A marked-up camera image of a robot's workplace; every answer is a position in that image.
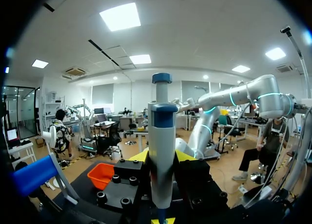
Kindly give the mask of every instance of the air conditioner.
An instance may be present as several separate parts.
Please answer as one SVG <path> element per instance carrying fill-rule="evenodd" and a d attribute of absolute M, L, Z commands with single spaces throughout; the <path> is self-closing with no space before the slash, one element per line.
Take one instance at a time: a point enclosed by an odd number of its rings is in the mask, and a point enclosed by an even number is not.
<path fill-rule="evenodd" d="M 79 67 L 71 67 L 65 73 L 73 76 L 82 76 L 86 74 L 86 71 Z"/>

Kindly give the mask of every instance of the person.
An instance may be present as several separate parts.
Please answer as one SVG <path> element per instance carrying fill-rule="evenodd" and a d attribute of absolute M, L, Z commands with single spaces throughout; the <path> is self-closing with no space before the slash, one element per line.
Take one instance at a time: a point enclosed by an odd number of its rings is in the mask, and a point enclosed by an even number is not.
<path fill-rule="evenodd" d="M 56 119 L 51 123 L 50 127 L 53 125 L 57 131 L 57 140 L 55 144 L 56 155 L 58 158 L 58 153 L 64 152 L 66 149 L 68 150 L 69 160 L 72 160 L 74 155 L 72 154 L 72 144 L 71 144 L 71 135 L 67 127 L 63 124 L 63 119 L 66 115 L 64 110 L 58 110 L 55 114 Z"/>
<path fill-rule="evenodd" d="M 248 168 L 250 161 L 259 159 L 259 161 L 268 166 L 265 181 L 269 176 L 271 169 L 274 166 L 279 147 L 283 140 L 285 132 L 285 139 L 283 141 L 283 147 L 286 148 L 289 139 L 289 130 L 286 128 L 286 124 L 282 119 L 275 118 L 267 122 L 263 134 L 260 137 L 259 144 L 255 149 L 246 150 L 243 160 L 240 164 L 239 170 L 243 171 L 241 174 L 233 176 L 233 180 L 245 181 L 248 178 Z"/>

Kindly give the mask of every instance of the glass wall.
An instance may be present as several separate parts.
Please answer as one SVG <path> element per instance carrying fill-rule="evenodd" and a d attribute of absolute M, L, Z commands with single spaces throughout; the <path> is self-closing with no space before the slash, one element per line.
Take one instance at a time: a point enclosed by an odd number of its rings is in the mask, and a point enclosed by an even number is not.
<path fill-rule="evenodd" d="M 20 139 L 37 135 L 35 122 L 35 89 L 5 86 L 2 100 L 6 103 L 8 114 L 6 126 L 16 128 Z"/>

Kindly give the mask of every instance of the office chair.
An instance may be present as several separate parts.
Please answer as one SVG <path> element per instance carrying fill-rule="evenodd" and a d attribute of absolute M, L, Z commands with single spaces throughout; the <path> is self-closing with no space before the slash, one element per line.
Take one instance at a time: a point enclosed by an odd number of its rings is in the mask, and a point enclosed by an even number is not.
<path fill-rule="evenodd" d="M 130 128 L 130 130 L 126 131 L 125 135 L 133 135 L 134 134 L 133 130 L 137 128 L 137 125 L 134 123 L 131 123 L 131 124 L 129 124 L 129 128 Z M 134 144 L 136 144 L 136 141 L 129 140 L 126 142 L 126 144 L 127 145 L 134 145 Z"/>
<path fill-rule="evenodd" d="M 111 160 L 113 159 L 113 152 L 119 153 L 122 158 L 122 151 L 118 146 L 118 143 L 121 142 L 118 126 L 119 123 L 112 124 L 109 128 L 108 137 L 99 138 L 100 149 L 104 151 L 103 156 L 108 155 Z"/>
<path fill-rule="evenodd" d="M 231 121 L 231 118 L 228 116 L 228 115 L 225 115 L 226 116 L 226 120 L 227 120 L 227 125 L 231 125 L 232 124 L 232 121 Z M 224 134 L 228 134 L 230 132 L 231 128 L 225 128 L 224 129 Z M 233 131 L 230 133 L 230 141 L 226 143 L 226 145 L 231 145 L 231 150 L 234 151 L 234 146 L 233 144 L 231 143 L 232 141 L 232 136 L 236 137 L 238 135 L 242 135 L 242 131 L 244 131 L 245 129 L 244 128 L 234 128 Z"/>

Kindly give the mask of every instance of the floor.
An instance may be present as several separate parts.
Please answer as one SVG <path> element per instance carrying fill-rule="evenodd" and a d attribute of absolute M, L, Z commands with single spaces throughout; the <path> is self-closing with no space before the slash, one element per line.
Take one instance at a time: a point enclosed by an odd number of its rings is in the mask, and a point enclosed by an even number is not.
<path fill-rule="evenodd" d="M 249 133 L 253 133 L 254 135 L 257 135 L 257 128 L 250 128 L 248 129 Z M 184 139 L 185 141 L 188 141 L 191 131 L 185 131 L 182 129 L 177 129 L 176 131 L 177 136 Z M 217 142 L 219 134 L 214 134 L 214 141 Z M 34 140 L 34 138 L 30 139 L 34 143 L 34 152 L 36 155 L 36 158 L 42 158 L 48 154 L 47 148 L 38 146 Z M 125 159 L 130 158 L 131 156 L 134 156 L 139 153 L 138 151 L 138 144 L 134 145 L 126 145 L 125 142 L 128 141 L 127 139 L 123 139 L 122 142 L 120 142 L 119 146 L 122 149 L 123 157 Z M 77 145 L 78 145 L 78 137 L 74 137 L 73 139 L 75 147 L 73 148 L 74 152 L 74 159 L 79 158 L 80 156 L 84 155 L 85 152 L 78 151 Z M 208 161 L 207 163 L 210 165 L 210 174 L 212 175 L 213 179 L 216 181 L 218 186 L 221 190 L 228 193 L 228 206 L 233 207 L 234 204 L 239 200 L 239 198 L 242 196 L 242 193 L 238 190 L 238 187 L 242 184 L 241 182 L 236 182 L 231 179 L 232 176 L 240 173 L 238 170 L 241 159 L 243 157 L 244 151 L 247 149 L 254 149 L 256 146 L 256 141 L 253 138 L 247 138 L 245 140 L 238 141 L 237 143 L 238 148 L 235 148 L 234 151 L 231 151 L 229 149 L 229 153 L 225 153 L 221 155 L 220 160 L 214 160 L 214 161 Z M 286 152 L 285 149 L 283 149 L 281 157 L 279 159 L 278 165 L 281 164 L 281 160 L 283 158 L 284 153 Z M 67 151 L 65 152 L 66 155 L 63 155 L 64 158 L 68 157 Z M 69 182 L 74 181 L 85 169 L 87 169 L 94 161 L 97 160 L 103 160 L 103 161 L 109 161 L 109 162 L 117 162 L 120 159 L 119 154 L 113 155 L 113 160 L 110 160 L 108 156 L 97 156 L 95 158 L 91 159 L 84 159 L 81 158 L 77 160 L 75 163 L 67 167 L 65 170 L 63 170 L 63 173 L 67 177 Z M 249 168 L 249 174 L 253 173 L 255 171 L 258 171 L 258 164 L 259 161 L 253 161 L 250 164 Z M 278 172 L 275 175 L 276 182 L 272 182 L 271 187 L 275 189 L 275 187 L 278 186 L 278 182 L 282 176 L 285 174 L 287 170 L 286 165 L 282 166 L 281 169 L 278 170 Z M 300 180 L 298 181 L 297 185 L 295 186 L 293 193 L 298 194 L 302 187 L 302 181 L 304 177 L 304 170 L 300 176 Z M 256 184 L 252 182 L 250 179 L 248 179 L 244 183 L 244 187 L 249 190 L 253 187 L 255 187 Z M 42 189 L 44 192 L 53 199 L 59 192 L 60 189 L 56 189 L 55 191 L 52 191 L 51 189 L 47 188 L 45 185 L 42 186 Z M 36 205 L 39 205 L 38 201 L 36 199 L 33 199 L 33 202 Z"/>

